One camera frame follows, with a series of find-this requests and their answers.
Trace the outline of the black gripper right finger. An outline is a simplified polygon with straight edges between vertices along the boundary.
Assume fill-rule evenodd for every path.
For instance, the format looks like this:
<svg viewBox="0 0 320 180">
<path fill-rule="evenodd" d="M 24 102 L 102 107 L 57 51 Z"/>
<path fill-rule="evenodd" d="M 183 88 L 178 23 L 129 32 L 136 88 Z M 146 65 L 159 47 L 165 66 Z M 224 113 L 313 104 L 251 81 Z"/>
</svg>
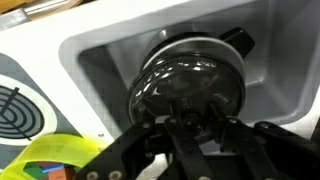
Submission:
<svg viewBox="0 0 320 180">
<path fill-rule="evenodd" d="M 320 180 L 318 143 L 267 121 L 249 127 L 214 102 L 208 118 L 221 151 L 240 156 L 253 180 Z"/>
</svg>

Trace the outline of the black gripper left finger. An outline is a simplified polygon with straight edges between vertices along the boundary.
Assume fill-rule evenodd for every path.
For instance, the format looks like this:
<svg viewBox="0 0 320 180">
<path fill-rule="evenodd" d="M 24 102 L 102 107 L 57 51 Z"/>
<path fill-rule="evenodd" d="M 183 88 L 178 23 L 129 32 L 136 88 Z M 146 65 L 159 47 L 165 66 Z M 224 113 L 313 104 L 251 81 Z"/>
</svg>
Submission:
<svg viewBox="0 0 320 180">
<path fill-rule="evenodd" d="M 87 163 L 75 180 L 135 180 L 158 154 L 171 156 L 157 180 L 213 180 L 214 173 L 193 134 L 179 119 L 142 121 Z"/>
</svg>

